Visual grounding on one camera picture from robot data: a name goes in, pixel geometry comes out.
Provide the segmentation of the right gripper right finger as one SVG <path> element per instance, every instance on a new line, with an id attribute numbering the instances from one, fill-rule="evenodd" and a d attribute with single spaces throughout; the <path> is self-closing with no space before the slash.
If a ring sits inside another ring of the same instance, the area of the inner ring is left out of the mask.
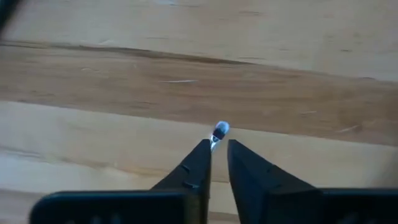
<path id="1" fill-rule="evenodd" d="M 241 224 L 398 224 L 398 189 L 318 188 L 228 142 Z"/>

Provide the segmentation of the slim black makeup brush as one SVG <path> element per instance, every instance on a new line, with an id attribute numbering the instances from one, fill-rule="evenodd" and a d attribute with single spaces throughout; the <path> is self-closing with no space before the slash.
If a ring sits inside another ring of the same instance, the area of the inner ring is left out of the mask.
<path id="1" fill-rule="evenodd" d="M 211 152 L 215 152 L 216 148 L 220 144 L 220 142 L 224 139 L 224 137 L 228 134 L 230 129 L 230 125 L 227 121 L 219 121 L 210 135 L 210 150 Z"/>

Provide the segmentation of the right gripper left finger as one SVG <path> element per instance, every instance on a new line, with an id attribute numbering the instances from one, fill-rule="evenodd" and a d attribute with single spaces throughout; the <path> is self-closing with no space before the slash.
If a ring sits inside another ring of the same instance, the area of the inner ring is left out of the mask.
<path id="1" fill-rule="evenodd" d="M 42 197 L 29 224 L 207 224 L 210 141 L 201 140 L 147 190 L 63 191 Z"/>

